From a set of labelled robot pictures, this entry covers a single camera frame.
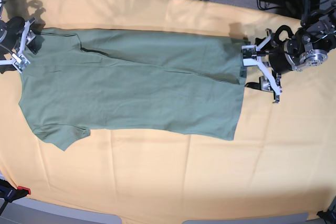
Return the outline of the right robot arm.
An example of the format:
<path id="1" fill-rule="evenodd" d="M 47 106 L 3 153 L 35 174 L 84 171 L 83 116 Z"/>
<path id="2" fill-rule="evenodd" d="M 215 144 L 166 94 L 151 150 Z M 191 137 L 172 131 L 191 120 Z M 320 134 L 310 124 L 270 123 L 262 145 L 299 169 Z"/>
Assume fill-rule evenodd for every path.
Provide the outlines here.
<path id="1" fill-rule="evenodd" d="M 1 16 L 5 3 L 5 0 L 1 0 Z M 19 16 L 13 17 L 7 22 L 1 19 L 1 53 L 12 53 L 15 50 L 18 55 L 20 49 L 25 50 L 26 48 L 36 53 L 34 42 L 36 35 L 31 29 L 31 25 L 35 21 L 36 18 L 25 21 Z"/>

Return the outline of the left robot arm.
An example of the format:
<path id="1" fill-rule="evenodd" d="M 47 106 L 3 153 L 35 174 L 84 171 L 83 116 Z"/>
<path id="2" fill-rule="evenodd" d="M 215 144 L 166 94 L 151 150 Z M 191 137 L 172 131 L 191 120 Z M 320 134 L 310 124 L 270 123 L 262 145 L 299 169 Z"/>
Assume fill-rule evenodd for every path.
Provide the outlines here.
<path id="1" fill-rule="evenodd" d="M 271 39 L 269 64 L 277 74 L 302 71 L 324 63 L 335 49 L 335 7 L 314 10 L 301 21 L 294 33 L 287 25 L 280 26 Z"/>

